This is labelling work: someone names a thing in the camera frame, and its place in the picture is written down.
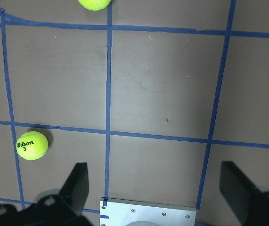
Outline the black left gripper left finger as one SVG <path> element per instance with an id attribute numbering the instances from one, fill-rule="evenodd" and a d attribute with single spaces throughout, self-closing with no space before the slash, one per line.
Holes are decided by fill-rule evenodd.
<path id="1" fill-rule="evenodd" d="M 88 166 L 86 162 L 76 163 L 59 195 L 74 211 L 81 215 L 88 198 Z"/>

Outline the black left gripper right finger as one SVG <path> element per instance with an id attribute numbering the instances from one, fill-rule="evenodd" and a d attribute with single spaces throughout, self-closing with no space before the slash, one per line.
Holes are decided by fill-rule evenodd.
<path id="1" fill-rule="evenodd" d="M 232 161 L 220 166 L 220 192 L 241 225 L 247 225 L 261 191 Z"/>

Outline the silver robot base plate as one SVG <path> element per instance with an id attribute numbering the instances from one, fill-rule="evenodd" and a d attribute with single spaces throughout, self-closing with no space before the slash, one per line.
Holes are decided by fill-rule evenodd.
<path id="1" fill-rule="evenodd" d="M 196 209 L 134 200 L 102 198 L 101 226 L 193 226 Z"/>

